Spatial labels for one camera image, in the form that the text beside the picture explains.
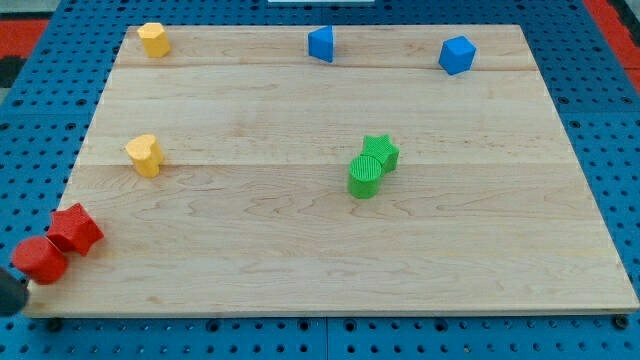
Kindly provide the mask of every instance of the blue block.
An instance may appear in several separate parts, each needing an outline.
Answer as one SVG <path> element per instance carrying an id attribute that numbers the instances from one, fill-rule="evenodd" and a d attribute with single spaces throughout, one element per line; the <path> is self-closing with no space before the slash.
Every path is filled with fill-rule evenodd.
<path id="1" fill-rule="evenodd" d="M 458 36 L 442 43 L 438 63 L 449 75 L 471 69 L 476 47 L 464 36 Z"/>
<path id="2" fill-rule="evenodd" d="M 309 56 L 333 62 L 333 26 L 309 33 Z"/>

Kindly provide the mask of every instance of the blue perforated surface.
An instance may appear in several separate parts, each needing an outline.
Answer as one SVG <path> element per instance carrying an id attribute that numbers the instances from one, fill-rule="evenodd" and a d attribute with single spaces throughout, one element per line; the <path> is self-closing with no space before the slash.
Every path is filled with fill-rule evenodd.
<path id="1" fill-rule="evenodd" d="M 18 241 L 45 231 L 126 27 L 152 20 L 520 24 L 638 290 L 640 98 L 577 0 L 378 0 L 362 8 L 268 8 L 266 0 L 63 1 L 0 109 L 0 265 L 9 267 Z M 618 319 L 618 326 L 613 320 L 63 320 L 57 329 L 56 322 L 15 316 L 0 320 L 0 358 L 640 358 L 638 314 Z"/>

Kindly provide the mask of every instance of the wooden board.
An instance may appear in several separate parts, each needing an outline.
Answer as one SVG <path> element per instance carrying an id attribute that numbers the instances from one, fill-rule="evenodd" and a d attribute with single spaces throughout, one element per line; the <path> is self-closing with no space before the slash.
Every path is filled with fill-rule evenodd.
<path id="1" fill-rule="evenodd" d="M 106 234 L 33 317 L 623 313 L 638 300 L 518 26 L 168 27 L 146 58 L 129 29 L 61 208 Z M 442 41 L 467 35 L 473 71 Z M 161 174 L 124 145 L 158 136 Z M 365 134 L 398 169 L 347 190 Z"/>

